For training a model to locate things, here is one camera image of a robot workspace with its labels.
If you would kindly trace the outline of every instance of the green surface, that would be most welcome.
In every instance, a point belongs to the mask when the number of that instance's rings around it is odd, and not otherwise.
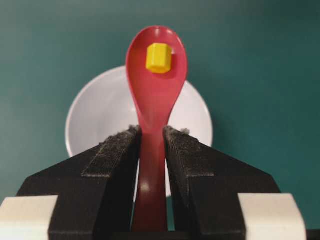
[[[68,157],[74,97],[149,25],[185,43],[214,147],[272,174],[320,228],[320,1],[0,0],[0,202]]]

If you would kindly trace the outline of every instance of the white block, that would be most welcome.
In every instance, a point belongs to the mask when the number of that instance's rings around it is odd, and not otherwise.
[[[48,240],[58,196],[7,197],[0,207],[1,240]]]
[[[306,240],[306,227],[289,193],[238,193],[246,240]]]

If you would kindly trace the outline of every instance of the bowl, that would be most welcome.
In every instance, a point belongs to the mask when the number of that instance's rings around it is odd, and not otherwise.
[[[172,110],[169,123],[177,130],[188,129],[192,137],[211,146],[213,123],[208,107],[189,82],[185,82]],[[138,125],[138,117],[130,93],[126,67],[108,70],[91,80],[74,99],[65,124],[65,144],[70,157],[82,153],[108,136]],[[166,195],[170,182],[166,169]]]

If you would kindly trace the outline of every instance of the yellow hexagonal object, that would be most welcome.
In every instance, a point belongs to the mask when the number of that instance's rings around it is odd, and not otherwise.
[[[172,50],[168,44],[153,43],[147,48],[145,67],[154,74],[165,74],[171,69]]]

